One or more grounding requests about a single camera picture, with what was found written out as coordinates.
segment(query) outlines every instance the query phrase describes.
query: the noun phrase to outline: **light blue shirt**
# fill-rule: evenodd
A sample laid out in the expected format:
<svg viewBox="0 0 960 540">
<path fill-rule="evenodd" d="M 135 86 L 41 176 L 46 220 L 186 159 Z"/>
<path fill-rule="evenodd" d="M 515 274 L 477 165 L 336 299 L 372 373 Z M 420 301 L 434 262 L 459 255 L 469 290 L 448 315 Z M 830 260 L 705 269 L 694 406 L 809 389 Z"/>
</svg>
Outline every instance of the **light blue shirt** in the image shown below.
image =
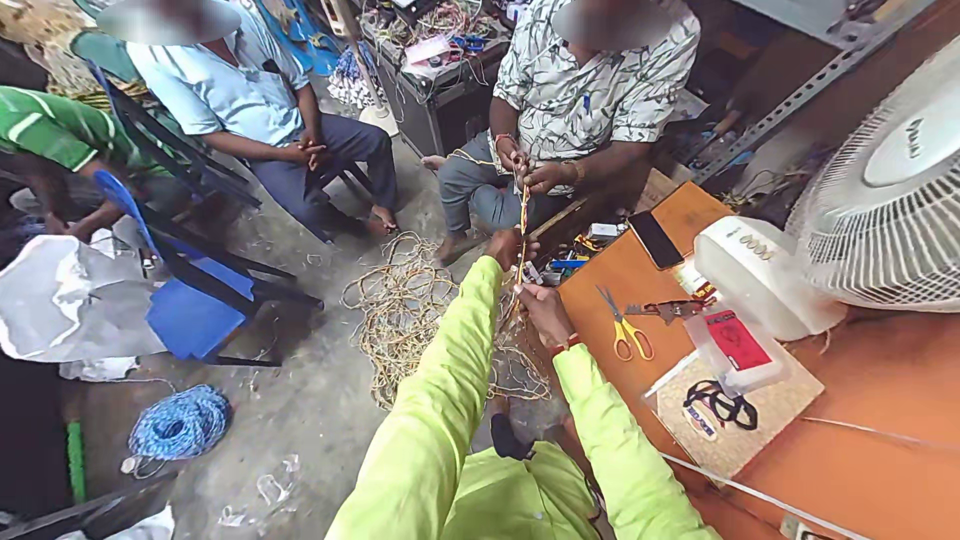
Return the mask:
<svg viewBox="0 0 960 540">
<path fill-rule="evenodd" d="M 303 119 L 290 86 L 299 90 L 310 81 L 257 17 L 230 6 L 241 23 L 225 40 L 239 68 L 199 44 L 127 43 L 133 65 L 187 135 L 226 131 L 273 146 L 293 142 Z M 269 60 L 282 76 L 264 69 Z"/>
</svg>

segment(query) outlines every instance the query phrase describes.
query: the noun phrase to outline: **man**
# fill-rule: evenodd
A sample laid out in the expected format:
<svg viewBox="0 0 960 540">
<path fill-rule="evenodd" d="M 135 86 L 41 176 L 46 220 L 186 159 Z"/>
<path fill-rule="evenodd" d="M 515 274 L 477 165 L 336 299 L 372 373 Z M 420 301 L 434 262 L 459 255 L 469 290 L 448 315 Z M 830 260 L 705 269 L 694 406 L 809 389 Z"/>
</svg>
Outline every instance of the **man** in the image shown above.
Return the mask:
<svg viewBox="0 0 960 540">
<path fill-rule="evenodd" d="M 423 161 L 439 168 L 448 234 L 436 255 L 443 264 L 459 256 L 469 203 L 490 229 L 519 223 L 520 201 L 502 189 L 511 184 L 515 160 L 529 160 L 532 169 L 532 230 L 563 209 L 574 190 L 609 187 L 635 169 L 673 110 L 699 40 L 689 8 L 681 0 L 571 2 L 533 0 L 520 18 L 493 88 L 490 130 L 463 148 L 472 160 Z M 581 10 L 574 20 L 598 23 L 558 34 L 561 8 Z M 669 18 L 650 36 L 643 25 L 652 15 Z M 618 50 L 631 36 L 651 44 Z"/>
<path fill-rule="evenodd" d="M 450 303 L 420 367 L 402 382 L 393 410 L 371 441 L 356 487 L 328 540 L 360 538 L 598 539 L 584 474 L 557 446 L 467 455 L 480 423 L 491 370 L 503 272 L 516 262 L 516 230 L 500 231 Z M 553 357 L 593 474 L 618 538 L 716 540 L 670 467 L 606 382 L 560 295 L 519 292 Z"/>
<path fill-rule="evenodd" d="M 107 170 L 157 211 L 174 215 L 190 190 L 141 153 L 109 113 L 45 92 L 0 86 L 0 168 L 27 184 L 11 206 L 42 217 L 49 234 L 73 234 L 88 242 L 98 229 L 123 216 L 93 181 Z M 132 247 L 146 244 L 127 218 L 118 237 Z"/>
<path fill-rule="evenodd" d="M 375 126 L 321 113 L 300 65 L 262 23 L 244 9 L 234 9 L 240 28 L 226 37 L 195 45 L 129 42 L 127 51 L 147 87 L 185 133 L 246 160 L 270 195 L 311 233 L 385 234 L 396 229 L 390 138 Z M 367 162 L 375 201 L 372 219 L 345 215 L 322 191 L 308 200 L 311 180 L 332 159 Z"/>
</svg>

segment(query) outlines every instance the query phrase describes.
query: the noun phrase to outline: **wristwatch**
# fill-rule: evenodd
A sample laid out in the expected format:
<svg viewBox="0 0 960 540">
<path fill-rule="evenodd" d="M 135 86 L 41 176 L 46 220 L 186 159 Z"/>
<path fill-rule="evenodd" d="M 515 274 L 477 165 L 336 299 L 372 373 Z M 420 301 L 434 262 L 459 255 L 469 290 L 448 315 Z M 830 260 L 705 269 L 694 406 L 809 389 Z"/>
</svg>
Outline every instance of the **wristwatch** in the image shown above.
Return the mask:
<svg viewBox="0 0 960 540">
<path fill-rule="evenodd" d="M 584 166 L 579 161 L 564 160 L 564 161 L 561 161 L 560 164 L 561 165 L 570 164 L 570 165 L 573 165 L 573 168 L 577 169 L 577 180 L 573 181 L 574 184 L 579 184 L 580 181 L 583 180 L 587 174 L 587 171 L 584 170 Z"/>
<path fill-rule="evenodd" d="M 574 332 L 572 335 L 570 335 L 570 337 L 566 339 L 566 343 L 562 343 L 560 345 L 554 345 L 553 347 L 550 347 L 549 349 L 550 357 L 552 358 L 562 353 L 563 351 L 569 351 L 570 347 L 573 347 L 574 345 L 577 345 L 579 343 L 583 343 L 582 341 L 580 341 L 580 334 L 577 332 Z"/>
</svg>

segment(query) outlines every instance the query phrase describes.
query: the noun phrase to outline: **foot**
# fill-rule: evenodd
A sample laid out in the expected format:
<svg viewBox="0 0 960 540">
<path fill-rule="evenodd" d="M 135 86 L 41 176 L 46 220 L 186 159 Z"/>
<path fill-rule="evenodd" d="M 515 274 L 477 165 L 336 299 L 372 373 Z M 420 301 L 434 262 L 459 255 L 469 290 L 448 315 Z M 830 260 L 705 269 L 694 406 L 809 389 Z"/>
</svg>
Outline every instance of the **foot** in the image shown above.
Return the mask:
<svg viewBox="0 0 960 540">
<path fill-rule="evenodd" d="M 392 210 L 373 205 L 371 213 L 380 218 L 380 221 L 386 226 L 388 232 L 396 231 L 396 216 L 394 216 Z"/>
<path fill-rule="evenodd" d="M 490 412 L 491 418 L 494 414 L 510 416 L 510 400 L 504 396 L 493 396 L 487 400 L 487 410 Z"/>
<path fill-rule="evenodd" d="M 380 219 L 368 219 L 364 222 L 364 227 L 367 229 L 368 233 L 376 237 L 386 236 L 394 230 L 387 227 L 387 224 Z"/>
<path fill-rule="evenodd" d="M 433 252 L 433 257 L 443 266 L 453 264 L 460 258 L 461 254 L 458 252 L 458 248 L 465 240 L 467 240 L 466 232 L 448 233 L 437 251 Z"/>
<path fill-rule="evenodd" d="M 427 169 L 435 171 L 442 167 L 444 163 L 446 163 L 446 158 L 443 156 L 424 156 L 420 159 L 420 163 L 422 163 Z"/>
</svg>

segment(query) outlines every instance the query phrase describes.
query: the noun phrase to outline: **blue rope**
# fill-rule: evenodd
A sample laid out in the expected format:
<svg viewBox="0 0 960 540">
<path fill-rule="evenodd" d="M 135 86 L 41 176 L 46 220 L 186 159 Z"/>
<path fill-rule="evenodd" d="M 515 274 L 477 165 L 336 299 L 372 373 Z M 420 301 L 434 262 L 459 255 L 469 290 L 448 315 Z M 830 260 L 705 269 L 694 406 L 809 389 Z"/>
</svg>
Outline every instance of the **blue rope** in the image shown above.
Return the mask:
<svg viewBox="0 0 960 540">
<path fill-rule="evenodd" d="M 196 457 L 223 438 L 229 417 L 227 399 L 200 384 L 141 412 L 128 445 L 134 455 L 164 461 Z"/>
</svg>

